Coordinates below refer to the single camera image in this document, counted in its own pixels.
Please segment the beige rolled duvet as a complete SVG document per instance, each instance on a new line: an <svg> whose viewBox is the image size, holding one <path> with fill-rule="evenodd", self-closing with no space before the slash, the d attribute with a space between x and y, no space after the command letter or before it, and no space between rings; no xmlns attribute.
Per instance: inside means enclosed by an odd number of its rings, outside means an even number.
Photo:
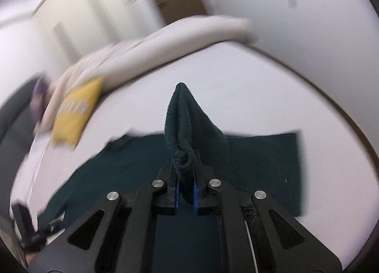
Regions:
<svg viewBox="0 0 379 273"><path fill-rule="evenodd" d="M171 23L149 36L105 46L82 57L52 84L51 98L35 134L52 128L68 93L92 80L103 79L110 92L129 80L215 43L254 39L253 22L233 16L191 16Z"/></svg>

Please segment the dark grey bed headboard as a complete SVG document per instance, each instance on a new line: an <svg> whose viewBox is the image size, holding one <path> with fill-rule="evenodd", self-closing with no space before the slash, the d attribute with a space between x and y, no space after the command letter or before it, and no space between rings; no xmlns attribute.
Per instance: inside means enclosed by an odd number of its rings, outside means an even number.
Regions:
<svg viewBox="0 0 379 273"><path fill-rule="evenodd" d="M36 122L30 102L36 83L31 78L1 106L1 206L9 203L15 176L33 142Z"/></svg>

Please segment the white bed sheet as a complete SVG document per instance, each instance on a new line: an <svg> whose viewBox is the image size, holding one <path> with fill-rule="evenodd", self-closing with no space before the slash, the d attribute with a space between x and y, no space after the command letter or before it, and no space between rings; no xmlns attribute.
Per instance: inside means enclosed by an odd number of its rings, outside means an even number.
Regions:
<svg viewBox="0 0 379 273"><path fill-rule="evenodd" d="M299 221L342 262L359 263L375 241L378 176L361 130L326 97L284 65L232 42L218 43L159 67L106 95L77 146L34 139L10 194L36 217L53 194L105 144L131 133L162 132L183 82L223 132L264 136L296 132L301 157Z"/></svg>

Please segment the yellow patterned cushion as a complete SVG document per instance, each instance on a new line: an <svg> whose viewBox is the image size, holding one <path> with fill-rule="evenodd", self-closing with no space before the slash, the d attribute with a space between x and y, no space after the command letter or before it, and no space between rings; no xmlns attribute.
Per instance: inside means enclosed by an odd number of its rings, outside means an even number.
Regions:
<svg viewBox="0 0 379 273"><path fill-rule="evenodd" d="M101 77L73 89L63 100L53 123L51 142L77 146L99 100Z"/></svg>

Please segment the dark green sweater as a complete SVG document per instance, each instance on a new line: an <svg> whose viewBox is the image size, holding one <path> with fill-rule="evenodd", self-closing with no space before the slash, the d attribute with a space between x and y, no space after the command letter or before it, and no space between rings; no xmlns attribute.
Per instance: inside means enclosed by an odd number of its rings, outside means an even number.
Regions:
<svg viewBox="0 0 379 273"><path fill-rule="evenodd" d="M301 213L301 167L298 136L226 135L200 108L185 84L177 84L170 100L164 133L123 135L109 142L66 181L37 218L41 229L57 218L73 225L108 192L136 191L173 166L182 187L193 186L196 159L237 190L267 192L291 215ZM192 193L182 193L179 213L157 221L154 272L220 272L218 220L198 217Z"/></svg>

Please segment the purple patterned cushion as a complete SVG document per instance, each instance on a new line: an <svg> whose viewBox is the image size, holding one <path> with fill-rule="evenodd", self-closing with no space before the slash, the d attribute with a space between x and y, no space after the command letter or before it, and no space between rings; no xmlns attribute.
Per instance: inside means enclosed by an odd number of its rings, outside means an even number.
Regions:
<svg viewBox="0 0 379 273"><path fill-rule="evenodd" d="M48 105L49 85L45 77L40 77L34 85L30 101L30 112L35 122L42 120Z"/></svg>

